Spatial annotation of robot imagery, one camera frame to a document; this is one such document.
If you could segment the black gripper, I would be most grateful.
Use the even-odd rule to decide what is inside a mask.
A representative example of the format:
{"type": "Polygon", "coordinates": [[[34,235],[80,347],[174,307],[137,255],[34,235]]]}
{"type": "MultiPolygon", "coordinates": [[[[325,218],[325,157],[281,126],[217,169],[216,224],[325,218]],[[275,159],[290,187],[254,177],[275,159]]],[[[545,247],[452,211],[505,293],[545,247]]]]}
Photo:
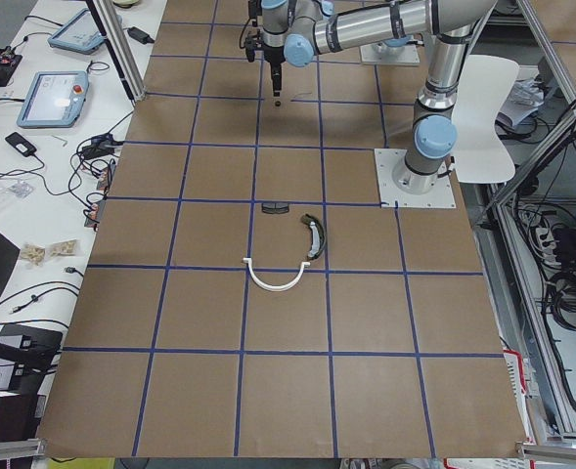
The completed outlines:
{"type": "Polygon", "coordinates": [[[271,66],[271,80],[273,96],[281,95],[283,88],[283,75],[281,65],[285,62],[284,47],[274,47],[262,44],[264,60],[271,66]]]}

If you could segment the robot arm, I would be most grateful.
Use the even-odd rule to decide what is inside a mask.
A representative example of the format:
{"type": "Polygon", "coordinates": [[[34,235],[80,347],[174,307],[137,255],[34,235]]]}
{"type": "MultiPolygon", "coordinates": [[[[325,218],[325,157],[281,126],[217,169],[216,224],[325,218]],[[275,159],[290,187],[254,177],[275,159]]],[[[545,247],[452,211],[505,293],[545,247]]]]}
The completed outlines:
{"type": "Polygon", "coordinates": [[[414,33],[433,39],[428,74],[414,107],[413,143],[392,171],[403,192],[424,194],[439,177],[460,131],[452,111],[460,100],[460,76],[478,23],[492,1],[384,1],[337,12],[330,1],[250,1],[254,30],[242,45],[248,60],[262,53],[274,97],[282,91],[282,65],[309,65],[317,56],[382,43],[402,45],[414,33]]]}
{"type": "Polygon", "coordinates": [[[373,48],[379,53],[385,53],[386,51],[400,51],[401,49],[409,46],[422,45],[423,42],[421,40],[415,39],[413,36],[405,36],[400,39],[387,39],[377,42],[373,45],[373,48]]]}

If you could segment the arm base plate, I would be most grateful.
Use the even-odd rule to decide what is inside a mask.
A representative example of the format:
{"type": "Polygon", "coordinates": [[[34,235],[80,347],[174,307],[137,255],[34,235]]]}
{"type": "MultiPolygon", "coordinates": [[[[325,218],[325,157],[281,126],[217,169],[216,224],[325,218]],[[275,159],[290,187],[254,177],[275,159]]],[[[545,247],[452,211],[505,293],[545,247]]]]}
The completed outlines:
{"type": "Polygon", "coordinates": [[[364,45],[360,47],[360,56],[363,64],[419,66],[421,63],[415,45],[399,47],[389,47],[383,43],[364,45]]]}
{"type": "Polygon", "coordinates": [[[446,165],[432,175],[413,173],[405,149],[374,149],[380,206],[384,208],[455,209],[446,165]]]}

